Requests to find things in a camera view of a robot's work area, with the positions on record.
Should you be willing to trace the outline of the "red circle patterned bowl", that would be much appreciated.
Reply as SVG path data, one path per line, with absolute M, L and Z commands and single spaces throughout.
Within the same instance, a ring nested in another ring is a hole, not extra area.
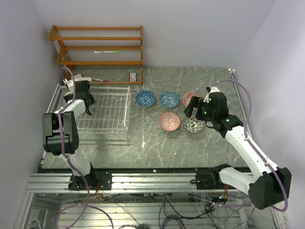
M 179 116 L 174 112 L 165 112 L 159 117 L 159 125 L 162 130 L 173 132 L 181 125 Z

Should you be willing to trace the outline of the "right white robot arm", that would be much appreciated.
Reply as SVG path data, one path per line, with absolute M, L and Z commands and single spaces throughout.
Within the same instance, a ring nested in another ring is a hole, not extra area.
M 288 197 L 292 174 L 288 168 L 280 168 L 247 136 L 246 127 L 235 115 L 229 114 L 227 98 L 222 92 L 211 91 L 205 98 L 192 96 L 184 110 L 186 117 L 191 117 L 196 109 L 195 118 L 211 122 L 212 129 L 229 142 L 245 161 L 252 174 L 247 175 L 223 164 L 212 169 L 211 185 L 222 188 L 232 186 L 248 195 L 257 209 L 275 208 L 284 202 L 281 212 L 288 207 Z

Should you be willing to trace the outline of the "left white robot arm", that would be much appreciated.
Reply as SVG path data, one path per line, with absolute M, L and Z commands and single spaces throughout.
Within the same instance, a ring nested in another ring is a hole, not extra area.
M 69 190 L 93 189 L 97 185 L 93 165 L 79 149 L 80 138 L 77 119 L 82 114 L 92 115 L 90 106 L 95 103 L 89 81 L 77 81 L 73 92 L 64 97 L 66 105 L 42 116 L 43 148 L 62 158 L 72 170 Z

